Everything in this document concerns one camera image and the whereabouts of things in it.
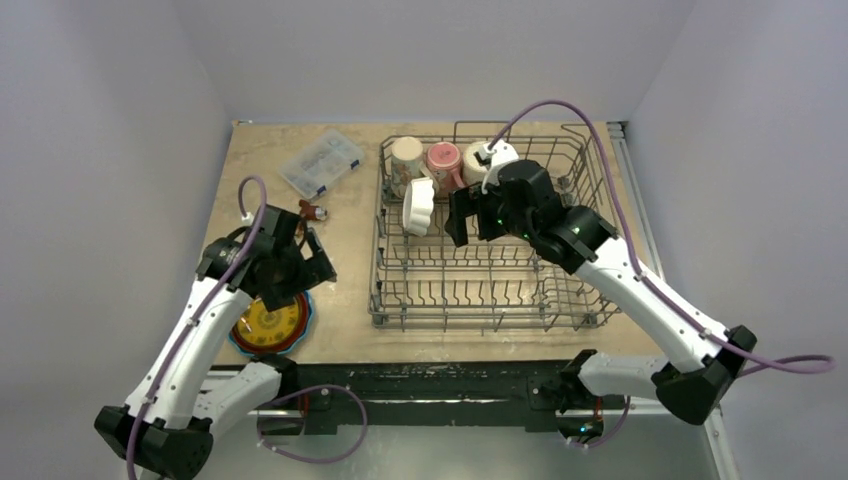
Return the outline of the yellow patterned plate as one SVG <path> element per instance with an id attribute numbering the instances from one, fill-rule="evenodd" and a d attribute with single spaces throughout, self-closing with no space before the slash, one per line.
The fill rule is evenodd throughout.
<path id="1" fill-rule="evenodd" d="M 306 318 L 303 303 L 295 300 L 268 311 L 261 299 L 254 300 L 232 330 L 232 337 L 245 348 L 280 351 L 292 340 Z"/>

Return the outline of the white scalloped bowl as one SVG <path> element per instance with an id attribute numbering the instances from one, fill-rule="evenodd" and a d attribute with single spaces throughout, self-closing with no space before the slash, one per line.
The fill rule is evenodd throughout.
<path id="1" fill-rule="evenodd" d="M 412 235 L 427 234 L 434 210 L 434 184 L 429 178 L 412 180 L 406 188 L 402 208 L 402 227 Z"/>

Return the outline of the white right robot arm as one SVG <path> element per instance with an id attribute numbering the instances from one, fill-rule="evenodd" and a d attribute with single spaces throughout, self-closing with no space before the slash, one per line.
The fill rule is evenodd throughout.
<path id="1" fill-rule="evenodd" d="M 456 246 L 468 242 L 466 220 L 476 217 L 478 237 L 512 235 L 543 260 L 591 285 L 660 347 L 665 357 L 626 366 L 590 352 L 561 381 L 564 399 L 584 407 L 598 396 L 659 401 L 671 414 L 701 425 L 740 376 L 757 344 L 747 327 L 727 327 L 702 314 L 647 269 L 630 259 L 628 243 L 595 210 L 566 206 L 540 164 L 503 166 L 493 187 L 476 183 L 452 192 L 445 228 Z"/>

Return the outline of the seahorse pattern tall mug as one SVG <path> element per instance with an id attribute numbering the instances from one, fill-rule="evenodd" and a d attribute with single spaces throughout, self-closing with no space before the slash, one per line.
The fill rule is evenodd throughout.
<path id="1" fill-rule="evenodd" d="M 412 136 L 395 139 L 389 148 L 390 185 L 392 192 L 403 198 L 407 186 L 422 176 L 424 146 Z"/>

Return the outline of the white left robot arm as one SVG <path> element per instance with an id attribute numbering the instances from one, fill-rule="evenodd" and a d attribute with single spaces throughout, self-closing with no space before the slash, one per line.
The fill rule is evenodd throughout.
<path id="1" fill-rule="evenodd" d="M 144 473 L 193 479 L 217 437 L 254 408 L 284 409 L 297 399 L 294 364 L 269 354 L 253 357 L 223 385 L 201 388 L 231 329 L 255 299 L 272 311 L 294 302 L 336 272 L 315 232 L 296 237 L 293 212 L 269 206 L 257 233 L 242 226 L 203 251 L 186 306 L 161 353 L 118 406 L 105 406 L 94 428 L 126 462 L 129 478 Z"/>

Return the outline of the green inside floral mug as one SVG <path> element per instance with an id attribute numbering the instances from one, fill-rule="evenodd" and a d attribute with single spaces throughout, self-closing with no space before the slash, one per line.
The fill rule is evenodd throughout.
<path id="1" fill-rule="evenodd" d="M 475 141 L 465 148 L 461 175 L 466 186 L 481 183 L 486 178 L 492 157 L 488 144 L 485 140 Z"/>

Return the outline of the pink ghost mug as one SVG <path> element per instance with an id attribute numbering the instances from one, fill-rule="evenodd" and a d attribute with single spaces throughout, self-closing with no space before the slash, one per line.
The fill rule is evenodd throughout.
<path id="1" fill-rule="evenodd" d="M 462 156 L 453 143 L 443 141 L 431 145 L 426 153 L 426 168 L 437 194 L 447 195 L 466 187 L 462 177 Z"/>

